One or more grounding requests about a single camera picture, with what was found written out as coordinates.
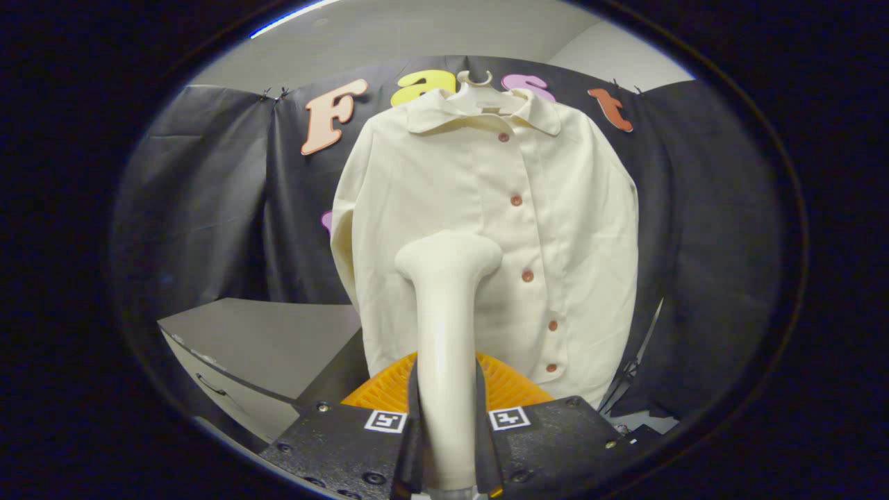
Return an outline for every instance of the foam letter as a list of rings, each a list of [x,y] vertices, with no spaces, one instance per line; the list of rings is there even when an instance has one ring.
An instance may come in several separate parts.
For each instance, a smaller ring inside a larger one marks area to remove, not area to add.
[[[587,93],[599,101],[602,112],[612,125],[624,132],[633,132],[633,124],[623,119],[619,109],[623,109],[621,102],[614,99],[605,89],[590,89]]]
[[[392,107],[405,104],[420,97],[421,94],[432,89],[441,88],[451,92],[457,92],[457,77],[453,73],[441,69],[426,69],[410,75],[404,75],[398,80],[398,86],[404,87],[392,95]]]
[[[548,87],[547,83],[534,75],[506,75],[501,80],[501,85],[507,90],[528,89],[531,92],[536,93],[541,99],[556,102],[556,98],[553,94],[543,90]]]
[[[352,118],[355,100],[350,94],[361,95],[367,90],[367,82],[357,79],[354,82],[323,93],[306,103],[308,109],[308,138],[302,145],[302,154],[310,155],[333,145],[340,139],[342,132],[333,128],[333,119],[344,124]],[[333,103],[340,97],[340,102]]]

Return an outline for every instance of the hanger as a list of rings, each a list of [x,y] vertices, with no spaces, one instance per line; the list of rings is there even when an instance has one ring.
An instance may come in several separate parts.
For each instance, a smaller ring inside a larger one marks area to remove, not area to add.
[[[468,71],[457,73],[460,91],[448,97],[447,101],[468,115],[478,115],[485,110],[500,115],[511,115],[525,105],[526,99],[494,89],[491,86],[493,80],[491,71],[485,73],[488,74],[488,78],[479,83],[469,80]]]

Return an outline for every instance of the orange mesh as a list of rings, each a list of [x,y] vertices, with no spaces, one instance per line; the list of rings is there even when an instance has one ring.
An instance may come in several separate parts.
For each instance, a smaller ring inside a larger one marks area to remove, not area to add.
[[[487,410],[526,407],[552,401],[552,397],[506,363],[476,353],[485,376]],[[344,405],[407,413],[407,386],[417,353],[396,361],[342,401]]]

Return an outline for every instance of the shirt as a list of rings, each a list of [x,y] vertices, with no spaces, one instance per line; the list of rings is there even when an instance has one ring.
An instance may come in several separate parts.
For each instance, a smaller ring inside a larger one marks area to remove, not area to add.
[[[503,258],[477,289],[477,349],[597,407],[636,298],[636,185],[589,117],[509,93],[526,102],[506,116],[470,115],[435,89],[369,118],[334,196],[333,259],[373,376],[417,346],[398,250],[440,230],[492,239]]]

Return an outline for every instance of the pink letter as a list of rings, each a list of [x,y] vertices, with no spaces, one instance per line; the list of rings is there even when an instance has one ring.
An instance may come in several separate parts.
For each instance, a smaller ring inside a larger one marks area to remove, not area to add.
[[[353,104],[355,101],[349,94],[360,95],[367,90],[367,82],[357,79],[354,82],[333,89],[328,93],[322,93],[315,99],[306,103],[308,109],[308,137],[302,145],[302,154],[310,155],[324,149],[340,139],[342,132],[333,129],[333,119],[340,120],[344,124],[352,118]],[[333,105],[338,97],[340,102]]]
[[[507,90],[528,89],[531,92],[536,93],[541,99],[556,102],[556,98],[553,97],[553,94],[543,90],[547,88],[547,83],[534,75],[506,75],[501,80],[501,84],[503,85],[503,88]]]

